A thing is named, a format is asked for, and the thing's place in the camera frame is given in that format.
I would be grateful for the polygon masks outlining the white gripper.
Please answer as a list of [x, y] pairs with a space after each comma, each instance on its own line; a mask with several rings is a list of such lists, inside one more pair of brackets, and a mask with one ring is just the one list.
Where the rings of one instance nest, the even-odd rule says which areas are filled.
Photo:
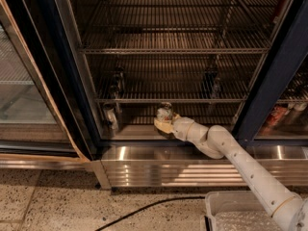
[[173, 134], [176, 139], [180, 141], [189, 142], [202, 142], [206, 139], [206, 134], [209, 130], [208, 127], [195, 122], [188, 117], [181, 117], [179, 114], [174, 113], [172, 120], [154, 119], [154, 126], [166, 133]]

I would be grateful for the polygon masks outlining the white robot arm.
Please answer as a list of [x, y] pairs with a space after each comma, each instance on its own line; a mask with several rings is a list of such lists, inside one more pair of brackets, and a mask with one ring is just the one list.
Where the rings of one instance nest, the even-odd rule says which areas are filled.
[[192, 143], [213, 159], [226, 157], [283, 231], [308, 231], [308, 199], [289, 191], [250, 156], [224, 127], [206, 127], [179, 115], [158, 115], [154, 118], [154, 125], [180, 141]]

